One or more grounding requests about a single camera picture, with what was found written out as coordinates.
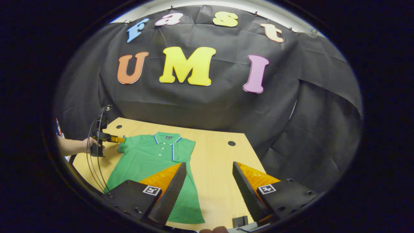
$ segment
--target black fabric backdrop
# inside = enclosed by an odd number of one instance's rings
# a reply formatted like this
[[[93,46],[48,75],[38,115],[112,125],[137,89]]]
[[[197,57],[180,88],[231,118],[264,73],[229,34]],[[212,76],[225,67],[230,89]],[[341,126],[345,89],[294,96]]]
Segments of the black fabric backdrop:
[[[218,11],[238,15],[238,25],[213,24]],[[154,25],[176,12],[184,14],[180,23]],[[144,18],[149,21],[142,33],[126,43],[127,30]],[[267,38],[261,23],[282,30],[279,36],[284,42]],[[199,47],[216,49],[209,66],[210,86],[159,82],[163,50],[172,46],[181,47],[186,58]],[[149,52],[141,77],[131,85],[119,83],[118,59],[133,56],[127,68],[130,75],[139,52]],[[270,62],[260,94],[243,91],[250,54]],[[113,104],[110,121],[124,117],[245,133],[268,174],[292,177],[317,192],[328,189],[344,172],[362,131],[356,78],[328,39],[295,33],[272,20],[229,7],[177,7],[130,24],[108,24],[76,52],[60,79],[54,115],[66,138],[86,138],[100,108]]]

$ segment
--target wooden tabletop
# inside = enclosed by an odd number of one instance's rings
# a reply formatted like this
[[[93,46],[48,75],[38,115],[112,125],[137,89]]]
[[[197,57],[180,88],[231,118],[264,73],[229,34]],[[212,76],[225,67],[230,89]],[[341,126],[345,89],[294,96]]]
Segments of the wooden tabletop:
[[[191,154],[190,166],[205,223],[182,224],[167,222],[167,226],[195,231],[204,228],[213,229],[217,226],[233,228],[232,219],[242,216],[247,216],[249,223],[253,222],[233,178],[233,162],[237,161],[246,164],[261,172],[265,172],[265,170],[243,133],[180,128],[125,118],[117,118],[103,132],[118,137],[123,135],[125,137],[132,137],[142,134],[155,134],[157,132],[179,133],[181,137],[196,142]],[[236,145],[230,146],[228,144],[229,141],[235,142]],[[103,142],[103,145],[106,148],[105,157],[99,159],[99,164],[103,178],[107,181],[122,153],[117,151],[118,143]],[[98,181],[98,178],[100,178],[103,184],[96,157],[92,157],[92,164],[98,175],[96,176],[93,173],[95,179]],[[88,183],[102,192],[102,189],[99,188],[91,175],[85,153],[78,154],[73,165]]]

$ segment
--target green polo shirt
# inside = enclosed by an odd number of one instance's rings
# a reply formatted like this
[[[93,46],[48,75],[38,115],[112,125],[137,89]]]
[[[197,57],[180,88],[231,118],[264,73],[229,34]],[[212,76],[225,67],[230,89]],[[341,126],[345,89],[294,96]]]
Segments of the green polo shirt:
[[[112,189],[125,180],[139,182],[177,163],[186,162],[187,176],[168,221],[205,223],[190,168],[194,145],[195,141],[182,138],[177,133],[158,132],[125,138],[125,142],[118,147],[118,152],[124,154],[113,169],[107,185]]]

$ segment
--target wire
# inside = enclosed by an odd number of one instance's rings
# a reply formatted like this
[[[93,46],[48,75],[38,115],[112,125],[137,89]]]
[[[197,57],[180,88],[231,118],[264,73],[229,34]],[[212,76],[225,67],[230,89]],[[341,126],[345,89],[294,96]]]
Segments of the wire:
[[[97,143],[96,143],[96,151],[98,151],[98,146],[99,146],[99,134],[100,134],[100,132],[101,132],[101,124],[102,124],[102,116],[104,115],[104,111],[105,111],[105,107],[103,108],[103,110],[101,111],[101,119],[99,120],[99,128],[98,128],[98,140],[96,141]],[[105,184],[105,187],[103,188],[104,189],[104,193],[105,193],[105,188],[108,190],[108,192],[109,192],[109,188],[108,188],[108,185],[106,184],[106,182],[105,182],[105,179],[104,179],[104,176],[102,175],[102,171],[101,171],[101,166],[99,165],[99,157],[97,157],[96,158],[97,160],[98,160],[98,167],[99,167],[99,172],[101,173],[101,177],[102,177],[102,180],[103,180],[103,183]]]
[[[96,121],[97,119],[94,119],[94,121],[92,122],[92,124],[91,124],[91,127],[89,128],[89,132],[88,132],[88,137],[87,137],[87,142],[86,142],[86,161],[88,161],[88,167],[89,167],[89,171],[91,171],[91,175],[92,175],[92,177],[93,177],[93,179],[95,180],[95,182],[96,182],[96,184],[99,186],[99,188],[102,190],[102,192],[104,192],[105,193],[105,191],[102,189],[102,187],[98,184],[98,182],[96,181],[96,179],[95,179],[95,177],[94,177],[94,174],[92,173],[92,169],[91,169],[91,166],[90,166],[90,164],[89,164],[89,159],[88,159],[88,148],[89,148],[89,136],[91,135],[91,130],[92,130],[92,126],[94,125],[94,123],[95,123],[95,121]]]

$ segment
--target human hand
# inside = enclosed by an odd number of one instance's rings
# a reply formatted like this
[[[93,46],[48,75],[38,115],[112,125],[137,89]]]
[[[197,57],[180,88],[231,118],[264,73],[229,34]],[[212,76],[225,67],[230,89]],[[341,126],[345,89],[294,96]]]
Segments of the human hand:
[[[213,230],[210,229],[202,229],[200,233],[229,233],[224,226],[218,226],[214,228]]]
[[[98,142],[94,139],[94,138],[92,138],[92,137],[89,137],[89,145],[88,145],[88,139],[87,138],[85,138],[83,141],[82,141],[82,143],[83,143],[83,145],[84,145],[84,148],[85,147],[87,147],[87,146],[89,146],[88,147],[88,153],[90,153],[91,152],[91,147],[92,147],[92,145],[98,145],[98,146],[101,146],[101,145],[99,145],[98,144]],[[105,146],[104,145],[102,145],[102,152],[105,152]]]

